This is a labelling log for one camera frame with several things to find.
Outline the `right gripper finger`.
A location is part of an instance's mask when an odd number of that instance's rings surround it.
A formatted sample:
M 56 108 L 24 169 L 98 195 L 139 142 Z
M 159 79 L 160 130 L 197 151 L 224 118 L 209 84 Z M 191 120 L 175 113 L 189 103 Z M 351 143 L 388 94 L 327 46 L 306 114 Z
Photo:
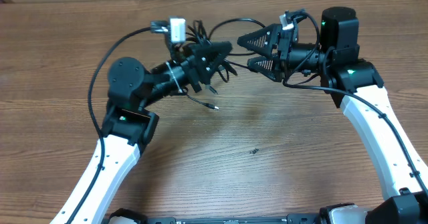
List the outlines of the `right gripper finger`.
M 280 24 L 271 24 L 252 33 L 238 38 L 237 44 L 249 51 L 253 51 L 267 58 L 272 58 L 281 53 L 279 49 Z
M 264 75 L 273 82 L 281 82 L 283 79 L 281 63 L 277 57 L 267 58 L 260 56 L 251 58 L 247 61 L 247 66 L 251 70 Z

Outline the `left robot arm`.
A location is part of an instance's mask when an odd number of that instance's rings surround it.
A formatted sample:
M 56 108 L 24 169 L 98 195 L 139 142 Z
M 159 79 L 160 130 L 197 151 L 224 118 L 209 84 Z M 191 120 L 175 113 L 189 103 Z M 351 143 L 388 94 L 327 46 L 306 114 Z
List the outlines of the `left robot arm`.
M 228 41 L 189 43 L 147 70 L 135 58 L 117 59 L 108 71 L 108 102 L 95 151 L 53 223 L 101 223 L 120 185 L 153 138 L 159 117 L 146 108 L 167 96 L 201 91 L 232 50 Z

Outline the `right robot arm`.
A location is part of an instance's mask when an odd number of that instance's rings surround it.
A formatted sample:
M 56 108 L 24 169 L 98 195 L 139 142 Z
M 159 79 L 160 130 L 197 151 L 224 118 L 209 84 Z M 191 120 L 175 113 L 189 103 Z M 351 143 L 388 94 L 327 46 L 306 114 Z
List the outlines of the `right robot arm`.
M 427 165 L 391 107 L 374 65 L 359 57 L 358 18 L 349 7 L 330 7 L 315 24 L 316 42 L 298 41 L 304 10 L 287 11 L 278 24 L 248 33 L 238 44 L 256 53 L 248 67 L 290 87 L 295 73 L 320 77 L 319 90 L 351 121 L 377 171 L 383 202 L 374 209 L 342 203 L 317 214 L 288 215 L 288 223 L 426 223 Z

